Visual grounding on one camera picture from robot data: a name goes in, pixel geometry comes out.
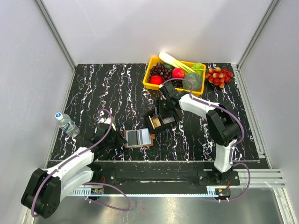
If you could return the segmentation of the black card box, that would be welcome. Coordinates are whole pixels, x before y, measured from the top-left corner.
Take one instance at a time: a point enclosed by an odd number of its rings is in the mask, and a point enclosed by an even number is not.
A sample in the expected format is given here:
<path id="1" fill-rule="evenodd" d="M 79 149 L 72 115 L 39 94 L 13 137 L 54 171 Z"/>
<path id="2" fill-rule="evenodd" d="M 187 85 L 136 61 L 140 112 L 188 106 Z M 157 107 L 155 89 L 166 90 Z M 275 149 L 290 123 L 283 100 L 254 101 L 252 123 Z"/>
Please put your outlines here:
<path id="1" fill-rule="evenodd" d="M 154 129 L 150 121 L 150 118 L 153 117 L 153 112 L 154 110 L 148 111 L 143 116 L 144 123 L 150 134 L 158 134 L 165 130 L 175 128 L 183 118 L 183 113 L 180 110 L 178 110 L 174 116 L 159 116 L 161 126 Z"/>

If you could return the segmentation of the brown leather card holder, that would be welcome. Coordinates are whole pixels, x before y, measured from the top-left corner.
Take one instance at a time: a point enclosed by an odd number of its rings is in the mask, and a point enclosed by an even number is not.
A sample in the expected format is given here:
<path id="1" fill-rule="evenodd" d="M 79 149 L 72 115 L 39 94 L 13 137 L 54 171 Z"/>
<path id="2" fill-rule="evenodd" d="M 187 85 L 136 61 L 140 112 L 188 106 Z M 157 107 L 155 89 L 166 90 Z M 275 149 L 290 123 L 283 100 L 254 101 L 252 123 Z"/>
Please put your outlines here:
<path id="1" fill-rule="evenodd" d="M 150 147 L 154 145 L 155 134 L 150 134 L 147 128 L 139 130 L 125 130 L 124 137 L 127 141 L 125 148 Z"/>

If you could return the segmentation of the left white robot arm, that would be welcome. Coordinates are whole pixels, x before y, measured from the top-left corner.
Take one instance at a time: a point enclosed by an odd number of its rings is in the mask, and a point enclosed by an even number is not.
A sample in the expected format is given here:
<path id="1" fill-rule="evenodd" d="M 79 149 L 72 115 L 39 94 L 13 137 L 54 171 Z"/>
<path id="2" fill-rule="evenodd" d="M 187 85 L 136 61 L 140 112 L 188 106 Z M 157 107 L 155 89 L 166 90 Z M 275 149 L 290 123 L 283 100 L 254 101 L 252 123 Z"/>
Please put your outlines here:
<path id="1" fill-rule="evenodd" d="M 78 136 L 80 147 L 57 165 L 36 169 L 21 197 L 21 204 L 31 210 L 32 217 L 49 218 L 61 201 L 79 186 L 97 184 L 100 166 L 95 164 L 104 152 L 126 144 L 114 121 L 106 119 L 91 137 Z"/>

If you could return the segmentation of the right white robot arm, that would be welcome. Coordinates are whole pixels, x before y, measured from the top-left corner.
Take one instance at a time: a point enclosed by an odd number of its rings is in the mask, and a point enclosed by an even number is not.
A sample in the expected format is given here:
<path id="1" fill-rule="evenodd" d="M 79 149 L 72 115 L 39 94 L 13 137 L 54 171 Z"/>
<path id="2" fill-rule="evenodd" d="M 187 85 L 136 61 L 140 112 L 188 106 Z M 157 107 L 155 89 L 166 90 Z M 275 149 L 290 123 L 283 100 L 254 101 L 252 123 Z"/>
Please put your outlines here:
<path id="1" fill-rule="evenodd" d="M 180 122 L 183 112 L 191 112 L 207 121 L 210 137 L 216 145 L 216 156 L 210 178 L 219 185 L 229 180 L 233 172 L 234 147 L 243 140 L 244 128 L 229 103 L 213 103 L 177 91 L 172 83 L 159 86 L 161 96 L 154 101 L 154 109 L 146 115 L 151 133 L 168 129 Z"/>

